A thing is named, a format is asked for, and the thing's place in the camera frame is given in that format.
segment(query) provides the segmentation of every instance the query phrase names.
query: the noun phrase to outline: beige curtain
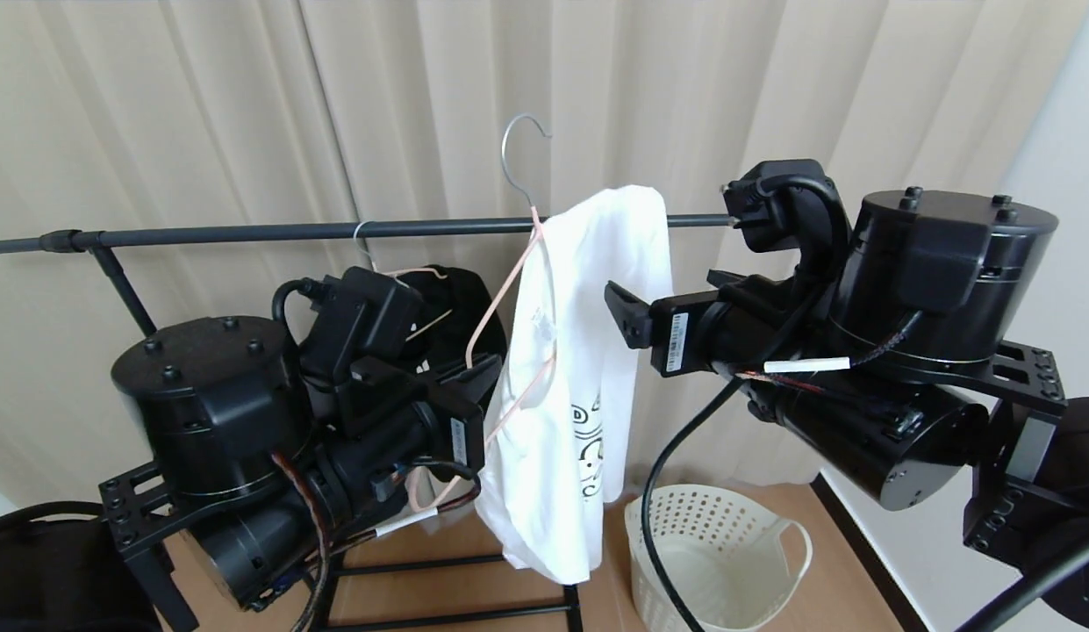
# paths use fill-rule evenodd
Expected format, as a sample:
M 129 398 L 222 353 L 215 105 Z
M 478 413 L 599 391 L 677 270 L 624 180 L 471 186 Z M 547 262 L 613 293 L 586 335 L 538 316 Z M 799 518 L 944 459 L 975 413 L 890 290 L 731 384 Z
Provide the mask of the beige curtain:
M 758 160 L 815 157 L 856 215 L 904 184 L 990 193 L 1088 0 L 0 3 L 0 238 L 158 228 L 514 216 L 511 163 L 541 211 L 653 185 L 670 212 L 721 212 Z M 368 243 L 493 287 L 524 236 Z M 677 292 L 710 267 L 782 277 L 735 232 L 673 233 Z M 353 244 L 120 251 L 161 325 L 266 313 L 279 281 L 365 264 Z M 306 315 L 302 314 L 305 325 Z M 108 377 L 138 339 L 87 256 L 0 257 L 0 489 L 94 497 L 146 459 Z M 717 391 L 640 373 L 639 475 Z M 741 400 L 668 477 L 808 481 L 820 460 Z

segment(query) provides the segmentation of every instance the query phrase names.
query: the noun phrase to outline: black baseboard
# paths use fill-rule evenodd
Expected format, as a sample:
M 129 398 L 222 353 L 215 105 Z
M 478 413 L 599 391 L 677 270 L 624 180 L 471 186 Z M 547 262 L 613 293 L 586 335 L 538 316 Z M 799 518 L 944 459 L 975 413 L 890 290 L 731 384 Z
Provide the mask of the black baseboard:
M 898 584 L 896 584 L 892 573 L 888 572 L 883 560 L 877 555 L 872 545 L 868 543 L 865 532 L 860 531 L 856 521 L 852 520 L 852 513 L 848 512 L 848 509 L 845 509 L 844 503 L 841 503 L 841 499 L 837 499 L 836 491 L 833 491 L 833 487 L 829 485 L 824 476 L 817 475 L 813 482 L 809 484 L 809 487 L 817 494 L 817 498 L 820 499 L 821 505 L 824 505 L 825 511 L 829 512 L 833 522 L 840 527 L 844 539 L 848 540 L 849 547 L 852 547 L 853 551 L 856 551 L 857 559 L 860 559 L 860 564 L 864 564 L 865 571 L 868 571 L 868 575 L 880 591 L 880 595 L 883 595 L 883 600 L 888 603 L 888 607 L 892 608 L 892 612 L 894 612 L 904 632 L 930 632 L 930 629 L 922 623 L 921 617 L 915 611 L 915 607 L 913 607 L 910 600 L 906 599 L 906 595 L 904 595 L 902 588 L 898 588 Z

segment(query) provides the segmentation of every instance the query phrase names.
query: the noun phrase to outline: laundry basket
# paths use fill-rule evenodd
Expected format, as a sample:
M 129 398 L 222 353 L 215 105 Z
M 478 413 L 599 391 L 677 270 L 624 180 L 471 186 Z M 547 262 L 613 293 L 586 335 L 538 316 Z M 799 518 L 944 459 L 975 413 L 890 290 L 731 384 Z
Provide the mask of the laundry basket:
M 640 511 L 640 499 L 626 508 L 634 605 L 649 632 L 688 632 L 649 562 Z M 802 524 L 741 494 L 707 485 L 656 489 L 649 526 L 673 587 L 709 632 L 757 630 L 773 619 L 812 558 L 812 543 Z M 797 527 L 806 543 L 806 559 L 794 571 L 780 539 L 790 526 Z

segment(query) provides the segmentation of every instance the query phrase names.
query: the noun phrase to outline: hanger hook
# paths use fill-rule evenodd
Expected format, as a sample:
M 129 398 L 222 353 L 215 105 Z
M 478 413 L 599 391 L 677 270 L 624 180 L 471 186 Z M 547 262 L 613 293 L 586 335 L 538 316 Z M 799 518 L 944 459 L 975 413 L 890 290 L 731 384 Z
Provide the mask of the hanger hook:
M 523 119 L 528 119 L 533 121 L 533 123 L 536 123 L 536 129 L 540 131 L 540 135 L 544 136 L 544 138 L 552 137 L 551 133 L 544 132 L 544 126 L 540 124 L 540 121 L 536 120 L 536 117 L 531 116 L 531 113 L 521 112 L 518 116 L 513 117 L 513 120 L 509 121 L 509 124 L 504 125 L 504 135 L 501 136 L 501 171 L 504 171 L 504 179 L 509 180 L 509 185 L 512 185 L 512 187 L 516 189 L 516 191 L 524 193 L 525 199 L 528 200 L 528 206 L 536 207 L 536 204 L 533 204 L 533 196 L 528 195 L 528 191 L 525 187 L 522 187 L 516 180 L 513 180 L 512 173 L 509 172 L 509 160 L 504 157 L 504 148 L 505 145 L 509 144 L 509 132 L 512 132 L 513 126 L 517 124 L 517 121 Z

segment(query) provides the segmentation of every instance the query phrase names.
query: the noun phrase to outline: wooden floor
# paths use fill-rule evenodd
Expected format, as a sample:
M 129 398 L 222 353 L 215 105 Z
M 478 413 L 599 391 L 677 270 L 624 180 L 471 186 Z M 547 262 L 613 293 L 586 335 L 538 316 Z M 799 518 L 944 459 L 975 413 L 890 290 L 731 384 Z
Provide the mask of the wooden floor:
M 748 491 L 748 496 L 804 524 L 813 544 L 813 560 L 806 579 L 784 611 L 766 625 L 766 632 L 901 631 L 864 567 L 808 485 L 774 485 Z M 584 628 L 588 631 L 644 630 L 629 596 L 629 554 L 622 508 L 623 503 L 617 503 L 608 512 L 603 564 L 592 573 L 589 583 L 579 587 Z M 298 585 L 260 615 L 236 611 L 212 588 L 179 540 L 170 540 L 169 545 L 179 566 L 174 580 L 194 607 L 203 630 L 286 632 L 307 599 L 307 588 Z M 472 514 L 433 536 L 428 536 L 421 526 L 400 530 L 384 539 L 353 549 L 346 561 L 348 566 L 372 564 L 498 551 L 497 540 Z M 555 584 L 531 571 L 513 571 L 503 562 L 356 576 L 342 581 L 331 623 L 364 623 L 552 603 L 559 601 L 560 596 L 561 590 Z M 547 615 L 408 630 L 563 632 L 566 629 L 564 615 Z

